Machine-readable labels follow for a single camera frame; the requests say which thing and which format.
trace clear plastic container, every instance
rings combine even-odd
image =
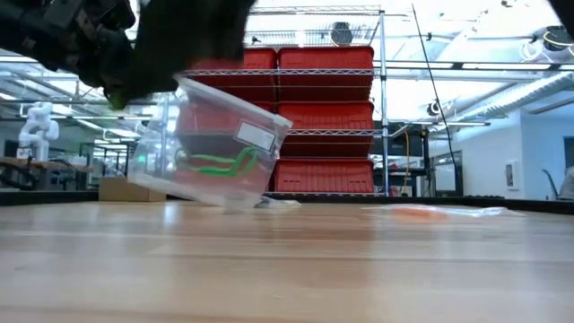
[[[292,122],[225,92],[177,78],[130,161],[135,184],[212,205],[260,202]]]

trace white robot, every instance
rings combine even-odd
[[[28,109],[26,124],[18,136],[18,158],[35,157],[38,162],[48,160],[49,141],[57,140],[60,129],[56,121],[52,120],[53,105],[49,102],[36,102]]]

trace white wall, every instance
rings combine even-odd
[[[453,151],[463,154],[463,181],[466,196],[525,198],[522,167],[522,131],[519,112],[509,118],[492,120],[490,127],[466,128],[453,135]],[[431,142],[430,156],[448,153],[448,143]],[[518,190],[506,187],[505,166],[518,161]]]
[[[574,119],[524,115],[521,122],[526,198],[544,200],[552,191],[542,169],[560,190],[566,169],[564,137],[574,136]]]

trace green object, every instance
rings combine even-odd
[[[249,156],[251,156],[251,159],[249,160],[248,164],[245,165],[245,167],[243,167],[242,170],[239,170],[239,167],[241,166],[243,160]],[[235,178],[249,173],[250,171],[253,170],[255,165],[257,165],[257,149],[254,147],[243,148],[243,150],[241,151],[241,153],[239,153],[236,159],[223,158],[206,154],[192,154],[187,157],[186,162],[191,160],[204,160],[209,162],[218,162],[222,164],[231,164],[229,168],[219,168],[215,166],[194,167],[187,163],[185,164],[185,166],[189,170],[199,171],[200,173],[206,176]]]

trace table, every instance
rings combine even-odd
[[[15,166],[28,167],[28,159],[14,158],[14,157],[0,157],[0,162],[10,163]],[[66,166],[61,162],[56,161],[31,161],[30,166],[39,170],[38,189],[46,189],[50,183],[49,170],[73,170],[75,171],[75,180],[78,183],[76,190],[85,189],[87,177],[81,176],[81,173],[90,173],[93,171],[92,166],[85,165],[72,165],[73,167]]]
[[[560,323],[573,276],[567,215],[0,208],[0,322]]]

